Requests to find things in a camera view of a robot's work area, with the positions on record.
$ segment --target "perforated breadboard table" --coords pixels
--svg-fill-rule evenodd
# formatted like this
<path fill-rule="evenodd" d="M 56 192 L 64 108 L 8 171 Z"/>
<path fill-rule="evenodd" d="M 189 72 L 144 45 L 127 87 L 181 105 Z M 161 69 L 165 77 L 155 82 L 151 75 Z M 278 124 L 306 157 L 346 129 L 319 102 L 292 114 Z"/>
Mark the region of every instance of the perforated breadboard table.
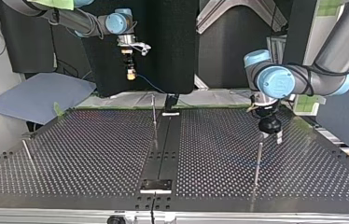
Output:
<path fill-rule="evenodd" d="M 76 110 L 0 155 L 0 208 L 349 214 L 349 158 L 283 109 L 284 143 L 265 140 L 242 108 Z M 144 179 L 171 179 L 142 195 Z"/>

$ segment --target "blue cloth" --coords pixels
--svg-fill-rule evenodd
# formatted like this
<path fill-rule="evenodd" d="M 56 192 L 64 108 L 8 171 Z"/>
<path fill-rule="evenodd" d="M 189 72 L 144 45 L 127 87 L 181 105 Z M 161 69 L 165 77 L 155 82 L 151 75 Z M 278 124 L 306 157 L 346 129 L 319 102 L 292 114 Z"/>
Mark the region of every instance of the blue cloth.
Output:
<path fill-rule="evenodd" d="M 0 95 L 0 114 L 47 124 L 62 111 L 85 100 L 96 89 L 89 81 L 58 73 L 40 73 Z"/>

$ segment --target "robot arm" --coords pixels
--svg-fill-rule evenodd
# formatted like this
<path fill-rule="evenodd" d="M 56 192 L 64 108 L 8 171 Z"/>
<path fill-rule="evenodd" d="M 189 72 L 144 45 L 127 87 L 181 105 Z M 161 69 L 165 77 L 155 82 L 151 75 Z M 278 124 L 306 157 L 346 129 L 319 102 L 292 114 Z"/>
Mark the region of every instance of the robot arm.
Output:
<path fill-rule="evenodd" d="M 79 8 L 75 10 L 58 9 L 26 0 L 4 0 L 4 2 L 26 16 L 42 17 L 47 19 L 51 25 L 62 25 L 75 30 L 80 37 L 99 36 L 103 39 L 105 35 L 117 35 L 129 80 L 136 78 L 133 51 L 140 51 L 143 56 L 146 56 L 151 49 L 149 45 L 136 41 L 134 27 L 137 23 L 133 22 L 132 11 L 128 8 L 119 8 L 110 15 L 96 17 Z M 92 2 L 93 0 L 75 0 L 75 5 L 83 7 Z"/>
<path fill-rule="evenodd" d="M 349 91 L 349 3 L 312 66 L 273 64 L 267 50 L 247 54 L 244 64 L 260 130 L 280 133 L 275 116 L 280 99 L 291 93 L 330 96 Z"/>

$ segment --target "light blue joint cap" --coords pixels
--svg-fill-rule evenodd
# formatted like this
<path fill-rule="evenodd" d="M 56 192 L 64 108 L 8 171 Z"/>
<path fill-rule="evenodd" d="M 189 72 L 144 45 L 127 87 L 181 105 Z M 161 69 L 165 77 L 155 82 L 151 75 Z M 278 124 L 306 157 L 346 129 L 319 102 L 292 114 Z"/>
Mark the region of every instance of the light blue joint cap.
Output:
<path fill-rule="evenodd" d="M 244 67 L 248 67 L 250 65 L 263 61 L 268 61 L 270 59 L 271 54 L 269 51 L 267 51 L 266 49 L 259 49 L 244 56 Z"/>
<path fill-rule="evenodd" d="M 128 15 L 128 16 L 132 15 L 132 11 L 131 11 L 130 8 L 118 8 L 114 12 L 122 13 L 122 14 L 125 14 L 125 15 Z"/>
<path fill-rule="evenodd" d="M 114 35 L 121 35 L 128 30 L 126 18 L 121 13 L 112 13 L 105 20 L 105 27 Z"/>
<path fill-rule="evenodd" d="M 74 3 L 75 3 L 75 7 L 84 7 L 92 4 L 93 1 L 95 0 L 74 0 Z"/>
<path fill-rule="evenodd" d="M 337 89 L 334 93 L 330 94 L 330 96 L 342 95 L 342 94 L 347 93 L 348 91 L 349 91 L 349 74 L 346 76 L 346 79 L 343 82 L 343 84 L 340 86 L 340 88 Z"/>
<path fill-rule="evenodd" d="M 296 79 L 288 69 L 272 66 L 259 73 L 257 85 L 264 94 L 275 99 L 282 99 L 293 92 Z"/>

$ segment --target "black backdrop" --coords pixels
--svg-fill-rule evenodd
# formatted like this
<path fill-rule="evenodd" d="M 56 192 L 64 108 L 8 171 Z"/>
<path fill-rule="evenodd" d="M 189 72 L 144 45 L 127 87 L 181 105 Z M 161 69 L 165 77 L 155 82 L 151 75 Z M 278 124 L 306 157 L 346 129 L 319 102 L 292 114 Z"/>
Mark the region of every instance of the black backdrop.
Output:
<path fill-rule="evenodd" d="M 266 37 L 271 34 L 271 29 L 250 8 L 234 7 L 202 35 L 196 35 L 199 5 L 203 8 L 206 2 L 95 0 L 83 9 L 95 15 L 109 14 L 118 7 L 133 10 L 134 19 L 138 21 L 137 37 L 152 46 L 146 57 L 137 55 L 138 72 L 163 91 L 191 92 L 194 74 L 198 74 L 210 88 L 247 88 L 243 57 L 255 49 L 267 48 Z M 289 20 L 293 1 L 275 2 Z M 0 19 L 4 34 L 12 36 L 6 39 L 8 53 L 11 62 L 14 61 L 13 57 L 18 62 L 16 66 L 12 64 L 13 68 L 23 73 L 51 71 L 53 49 L 50 47 L 52 40 L 47 21 L 25 17 L 8 7 L 0 7 L 3 8 Z M 107 36 L 105 40 L 93 37 L 81 41 L 62 27 L 54 27 L 53 31 L 57 57 L 73 65 L 80 77 L 91 69 L 102 96 L 128 90 L 152 90 L 143 79 L 127 81 L 114 35 Z"/>
<path fill-rule="evenodd" d="M 146 57 L 136 53 L 137 72 L 165 92 L 187 94 L 193 91 L 196 62 L 196 17 L 198 0 L 96 0 L 83 7 L 94 15 L 104 15 L 116 8 L 128 7 L 137 21 L 139 41 L 152 47 Z M 103 96 L 149 86 L 142 78 L 126 79 L 123 57 L 117 37 L 103 41 L 98 37 L 83 39 L 91 69 Z"/>

